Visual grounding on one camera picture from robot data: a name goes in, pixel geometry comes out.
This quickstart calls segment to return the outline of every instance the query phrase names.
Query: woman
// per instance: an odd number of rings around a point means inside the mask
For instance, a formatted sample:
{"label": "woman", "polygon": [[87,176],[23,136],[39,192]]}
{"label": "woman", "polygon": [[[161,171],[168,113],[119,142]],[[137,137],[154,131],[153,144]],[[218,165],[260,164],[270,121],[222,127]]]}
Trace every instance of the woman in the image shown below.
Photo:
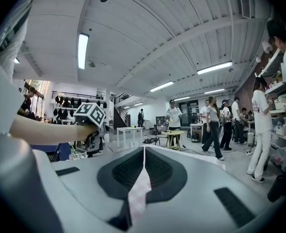
{"label": "woman", "polygon": [[208,141],[202,146],[202,150],[207,152],[211,146],[212,141],[214,141],[214,150],[216,158],[220,161],[224,160],[220,150],[220,140],[219,140],[219,121],[220,121],[220,111],[216,104],[216,98],[209,97],[210,105],[207,107],[207,118],[210,117],[210,122],[207,120],[207,132],[211,132],[211,136]]}
{"label": "woman", "polygon": [[222,104],[224,106],[222,110],[222,116],[224,117],[224,135],[222,136],[222,141],[221,141],[221,146],[220,148],[225,148],[224,150],[231,150],[229,147],[230,139],[231,139],[231,134],[232,134],[232,120],[230,118],[230,111],[228,109],[229,103],[228,100],[223,100]]}
{"label": "woman", "polygon": [[255,119],[255,131],[257,134],[257,145],[249,164],[249,168],[246,172],[247,174],[252,175],[253,181],[259,183],[263,183],[265,181],[263,178],[263,171],[270,151],[272,130],[269,105],[264,93],[266,86],[267,83],[263,77],[257,77],[255,79],[252,105]]}

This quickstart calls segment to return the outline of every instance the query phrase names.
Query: black pants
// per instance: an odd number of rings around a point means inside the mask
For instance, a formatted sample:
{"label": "black pants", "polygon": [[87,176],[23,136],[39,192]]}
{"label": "black pants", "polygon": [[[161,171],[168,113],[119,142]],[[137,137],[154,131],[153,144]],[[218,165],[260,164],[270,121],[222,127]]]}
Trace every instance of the black pants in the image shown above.
{"label": "black pants", "polygon": [[202,144],[206,143],[206,141],[210,138],[211,132],[207,131],[207,123],[203,124],[203,135],[202,135]]}
{"label": "black pants", "polygon": [[[171,130],[171,131],[173,131],[173,130],[181,130],[181,128],[180,127],[169,127],[169,130]],[[175,143],[177,144],[177,140],[180,140],[180,135],[176,135],[175,136],[177,139],[175,139]]]}
{"label": "black pants", "polygon": [[211,131],[211,136],[210,138],[206,141],[206,143],[202,146],[203,151],[208,151],[210,148],[212,142],[214,141],[214,151],[216,158],[222,158],[222,153],[220,150],[220,140],[219,140],[219,122],[210,122],[210,131]]}
{"label": "black pants", "polygon": [[231,122],[227,122],[224,125],[224,135],[222,136],[221,147],[225,145],[225,148],[229,147],[230,139],[232,134]]}
{"label": "black pants", "polygon": [[235,142],[238,142],[239,138],[240,143],[244,143],[243,126],[239,123],[239,120],[235,120]]}

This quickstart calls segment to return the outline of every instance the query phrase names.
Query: long hair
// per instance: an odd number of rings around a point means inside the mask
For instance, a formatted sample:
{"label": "long hair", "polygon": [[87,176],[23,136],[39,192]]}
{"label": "long hair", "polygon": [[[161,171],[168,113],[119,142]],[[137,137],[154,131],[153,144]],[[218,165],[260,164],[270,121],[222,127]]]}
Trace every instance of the long hair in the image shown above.
{"label": "long hair", "polygon": [[[210,96],[210,97],[209,97],[209,103],[210,103],[210,105],[211,105],[211,102],[212,102],[213,98],[214,98],[213,96]],[[217,104],[215,103],[215,104],[213,105],[213,107],[214,107],[214,109],[216,110],[217,117],[220,118],[221,114],[220,114],[219,108],[217,107]]]}

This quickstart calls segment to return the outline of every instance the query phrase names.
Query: dark hair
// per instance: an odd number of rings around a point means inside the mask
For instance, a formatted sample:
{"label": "dark hair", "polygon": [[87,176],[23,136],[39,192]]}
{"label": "dark hair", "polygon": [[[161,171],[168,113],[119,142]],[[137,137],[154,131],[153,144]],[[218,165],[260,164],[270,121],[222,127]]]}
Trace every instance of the dark hair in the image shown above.
{"label": "dark hair", "polygon": [[255,81],[254,81],[253,92],[260,88],[260,84],[262,84],[264,87],[267,86],[267,82],[266,82],[266,80],[263,77],[256,77]]}
{"label": "dark hair", "polygon": [[[210,103],[210,105],[211,105],[211,102],[212,102],[213,98],[215,98],[215,97],[214,97],[214,96],[209,97],[209,103]],[[213,107],[214,107],[214,109],[216,110],[217,117],[220,118],[221,114],[220,114],[219,108],[217,107],[217,104],[215,103],[215,104],[213,105]]]}
{"label": "dark hair", "polygon": [[277,20],[267,22],[267,31],[270,38],[278,37],[281,41],[286,42],[286,29]]}

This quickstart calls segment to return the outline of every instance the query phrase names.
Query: jeans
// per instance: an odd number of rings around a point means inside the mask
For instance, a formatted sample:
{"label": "jeans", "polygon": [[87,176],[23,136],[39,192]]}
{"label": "jeans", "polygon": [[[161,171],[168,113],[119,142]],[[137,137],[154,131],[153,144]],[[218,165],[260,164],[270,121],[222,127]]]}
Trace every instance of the jeans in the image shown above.
{"label": "jeans", "polygon": [[238,142],[239,138],[240,143],[244,143],[243,126],[239,123],[239,120],[235,120],[235,142]]}
{"label": "jeans", "polygon": [[[173,130],[181,130],[181,128],[180,127],[169,127],[169,130],[171,130],[171,131],[173,131]],[[180,140],[180,135],[176,135],[175,137],[176,137],[175,143],[177,144],[177,140]]]}
{"label": "jeans", "polygon": [[210,148],[212,142],[214,141],[214,151],[216,158],[220,159],[222,158],[222,153],[220,150],[220,140],[219,140],[219,122],[211,121],[210,122],[210,132],[211,136],[206,141],[206,143],[202,146],[203,151],[208,151]]}
{"label": "jeans", "polygon": [[227,122],[224,125],[224,135],[222,136],[221,147],[225,145],[225,148],[229,147],[230,139],[232,134],[231,122]]}
{"label": "jeans", "polygon": [[210,138],[211,132],[207,131],[207,123],[203,124],[203,135],[202,135],[202,144],[206,143],[206,141]]}
{"label": "jeans", "polygon": [[264,165],[269,156],[271,142],[271,131],[257,134],[257,145],[249,164],[248,173],[254,173],[257,180],[261,180],[264,172]]}

